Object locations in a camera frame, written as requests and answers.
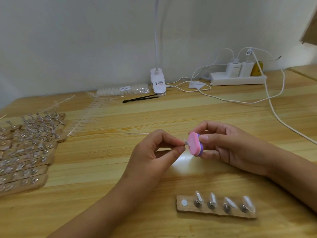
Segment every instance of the white adhesive dot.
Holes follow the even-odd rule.
[[[182,206],[187,206],[187,200],[182,200]]]

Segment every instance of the pink nail buffer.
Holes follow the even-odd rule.
[[[200,156],[203,151],[203,145],[199,142],[199,134],[191,132],[188,136],[188,148],[189,152],[194,156]]]

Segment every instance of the left hand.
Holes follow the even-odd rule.
[[[129,196],[144,199],[159,182],[166,170],[185,151],[184,142],[158,129],[138,143],[118,182]],[[171,150],[157,151],[159,148]]]

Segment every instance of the wooden table surface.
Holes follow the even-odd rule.
[[[317,81],[317,64],[292,67],[288,70]]]
[[[286,71],[286,89],[272,100],[287,124],[317,140],[317,82]],[[271,95],[279,92],[282,76],[268,72]],[[212,87],[206,93],[227,99],[265,98],[263,85]],[[30,97],[0,111],[1,120],[17,121],[73,94]],[[247,132],[317,162],[317,146],[280,124],[267,101],[256,105],[223,102],[200,93],[168,89],[167,95],[122,104],[118,98],[105,108],[98,124],[58,145],[55,163],[43,188],[1,198],[0,237],[40,238],[104,196],[121,177],[133,147],[161,128],[185,139],[203,120],[236,125]],[[62,103],[58,112],[79,118],[92,101],[87,93]],[[241,220],[176,212],[176,195],[198,190],[220,196],[248,195],[256,204],[257,220]],[[118,227],[113,237],[317,237],[317,215],[270,180],[229,165],[201,160],[188,150],[172,165],[139,208]]]

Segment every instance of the tweezers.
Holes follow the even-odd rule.
[[[155,96],[155,94],[148,95],[148,96],[144,96],[144,97],[139,97],[139,98],[134,98],[134,99],[129,99],[129,100],[123,100],[122,103],[127,103],[127,102],[131,102],[131,101],[138,101],[138,100],[146,100],[146,99],[158,98],[158,97],[152,97],[152,96]]]

